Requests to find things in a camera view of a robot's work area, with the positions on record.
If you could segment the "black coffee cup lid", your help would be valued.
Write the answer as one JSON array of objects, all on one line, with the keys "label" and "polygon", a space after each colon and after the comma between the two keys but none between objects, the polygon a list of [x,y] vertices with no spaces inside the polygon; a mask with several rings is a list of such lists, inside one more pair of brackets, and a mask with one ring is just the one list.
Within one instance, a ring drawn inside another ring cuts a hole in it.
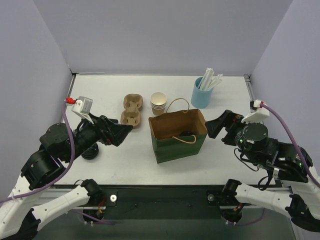
[{"label": "black coffee cup lid", "polygon": [[183,131],[179,136],[180,137],[187,137],[187,136],[192,136],[194,133],[191,131]]}]

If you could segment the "green and brown paper bag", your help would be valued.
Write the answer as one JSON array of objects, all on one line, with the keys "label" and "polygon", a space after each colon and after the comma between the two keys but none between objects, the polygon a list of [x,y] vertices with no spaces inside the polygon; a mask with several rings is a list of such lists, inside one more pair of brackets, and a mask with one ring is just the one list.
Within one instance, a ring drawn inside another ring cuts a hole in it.
[{"label": "green and brown paper bag", "polygon": [[[205,118],[198,108],[187,108],[149,117],[152,149],[158,164],[197,155],[208,135]],[[190,131],[192,136],[180,136]]]}]

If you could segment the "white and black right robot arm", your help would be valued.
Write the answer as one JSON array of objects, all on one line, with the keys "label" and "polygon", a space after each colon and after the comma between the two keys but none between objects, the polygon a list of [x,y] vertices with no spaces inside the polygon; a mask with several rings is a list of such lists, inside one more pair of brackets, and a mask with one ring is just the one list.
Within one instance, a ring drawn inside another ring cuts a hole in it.
[{"label": "white and black right robot arm", "polygon": [[256,205],[289,218],[310,232],[320,231],[320,188],[312,181],[317,172],[307,152],[291,143],[270,138],[268,128],[253,113],[242,116],[225,110],[205,126],[216,138],[226,130],[222,142],[239,149],[239,159],[267,172],[265,185],[249,186],[228,179],[221,197],[227,204]]}]

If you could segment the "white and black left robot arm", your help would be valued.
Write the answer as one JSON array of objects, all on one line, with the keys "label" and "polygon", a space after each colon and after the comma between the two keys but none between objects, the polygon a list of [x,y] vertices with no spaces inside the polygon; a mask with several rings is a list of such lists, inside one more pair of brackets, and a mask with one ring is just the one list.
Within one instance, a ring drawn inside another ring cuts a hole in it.
[{"label": "white and black left robot arm", "polygon": [[70,165],[97,142],[117,147],[132,129],[133,126],[120,124],[104,115],[95,116],[93,122],[81,120],[76,130],[68,131],[65,123],[49,127],[39,139],[39,150],[22,167],[10,200],[2,201],[0,238],[32,240],[45,225],[62,214],[105,200],[101,187],[93,179],[86,179],[72,191],[46,204],[36,205],[49,184],[61,179],[66,170],[63,162]]}]

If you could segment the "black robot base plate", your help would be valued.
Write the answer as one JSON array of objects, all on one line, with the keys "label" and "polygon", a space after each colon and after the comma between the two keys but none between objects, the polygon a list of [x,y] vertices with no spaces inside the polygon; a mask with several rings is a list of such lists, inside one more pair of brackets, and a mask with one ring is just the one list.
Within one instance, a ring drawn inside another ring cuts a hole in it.
[{"label": "black robot base plate", "polygon": [[84,219],[211,220],[240,203],[223,185],[102,185],[103,197],[85,204]]}]

